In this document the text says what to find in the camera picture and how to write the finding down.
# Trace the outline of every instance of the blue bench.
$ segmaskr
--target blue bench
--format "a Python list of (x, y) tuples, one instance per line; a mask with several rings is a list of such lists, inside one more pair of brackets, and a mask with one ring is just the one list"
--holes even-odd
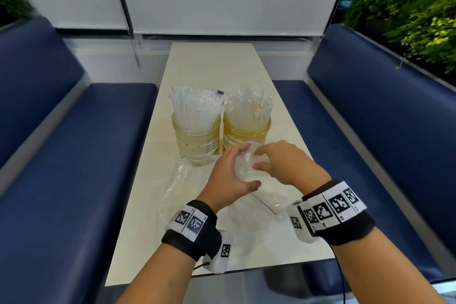
[[(0, 33), (0, 166), (83, 77), (47, 19)], [(0, 197), (0, 303), (94, 299), (157, 97), (90, 84)]]
[[(429, 226), (456, 254), (456, 93), (402, 64), (342, 25), (322, 39), (308, 73), (387, 170)], [(429, 281), (445, 275), (391, 196), (364, 163), (310, 88), (275, 81), (315, 161), (345, 180), (377, 226)], [(336, 295), (335, 260), (302, 265), (313, 295)]]

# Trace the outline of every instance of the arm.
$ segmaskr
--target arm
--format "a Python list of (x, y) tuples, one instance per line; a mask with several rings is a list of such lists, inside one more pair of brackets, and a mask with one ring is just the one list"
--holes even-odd
[[(234, 160), (249, 144), (232, 146), (214, 165), (208, 183), (196, 198), (214, 213), (259, 188), (261, 182), (243, 182), (234, 171)], [(180, 304), (190, 282), (195, 260), (168, 244), (161, 244), (133, 279), (117, 304)]]
[[(304, 195), (331, 180), (305, 152), (285, 141), (261, 146), (255, 154), (268, 155), (271, 163), (256, 163), (254, 169), (295, 186)], [(361, 240), (333, 249), (360, 304), (445, 303), (418, 269), (377, 228)]]

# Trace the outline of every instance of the green foliage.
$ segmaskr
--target green foliage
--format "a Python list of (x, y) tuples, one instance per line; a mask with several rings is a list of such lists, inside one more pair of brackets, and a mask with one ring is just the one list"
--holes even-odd
[(28, 0), (0, 0), (0, 6), (15, 19), (28, 19), (31, 17), (33, 7)]
[(406, 48), (406, 57), (456, 72), (456, 0), (356, 0), (344, 23), (355, 29), (362, 16), (385, 20), (386, 35)]

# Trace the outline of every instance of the person's left hand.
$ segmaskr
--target person's left hand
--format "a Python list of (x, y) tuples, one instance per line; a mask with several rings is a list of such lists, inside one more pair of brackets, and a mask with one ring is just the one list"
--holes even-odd
[(208, 183), (196, 198), (208, 204), (214, 213), (236, 202), (237, 199), (258, 190), (261, 182), (244, 182), (234, 171), (234, 160), (250, 146), (249, 143), (229, 147), (216, 161)]

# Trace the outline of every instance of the tabletop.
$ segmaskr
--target tabletop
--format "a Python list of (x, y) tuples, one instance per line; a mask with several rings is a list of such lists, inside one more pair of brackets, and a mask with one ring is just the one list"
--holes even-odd
[[(284, 139), (310, 155), (251, 43), (173, 43), (128, 199), (106, 286), (129, 284), (133, 280), (160, 245), (164, 233), (163, 223), (160, 222), (161, 209), (169, 210), (171, 205), (177, 207), (175, 200), (170, 201), (169, 197), (163, 199), (166, 190), (174, 183), (173, 178), (177, 169), (182, 166), (171, 124), (173, 107), (169, 94), (171, 87), (194, 85), (224, 92), (243, 87), (254, 90), (264, 89), (274, 100), (271, 128), (266, 142)], [(192, 170), (193, 175), (188, 176), (189, 183), (193, 180), (193, 185), (198, 187), (191, 189), (195, 192), (183, 190), (184, 196), (195, 195), (202, 190), (205, 183), (200, 182), (197, 185), (198, 181), (195, 178), (203, 181), (210, 174), (213, 165), (212, 163)], [(281, 185), (279, 189), (292, 199), (302, 196), (291, 186)], [(247, 196), (241, 200), (235, 203), (237, 206), (222, 209), (218, 213), (218, 228), (229, 231), (236, 238), (228, 271), (334, 257), (323, 240), (317, 240), (313, 244), (302, 243), (297, 239), (287, 218), (269, 217), (265, 212), (261, 212), (261, 209), (256, 217), (249, 215), (249, 204), (252, 202)], [(207, 273), (209, 271), (201, 267), (193, 272), (193, 276)]]

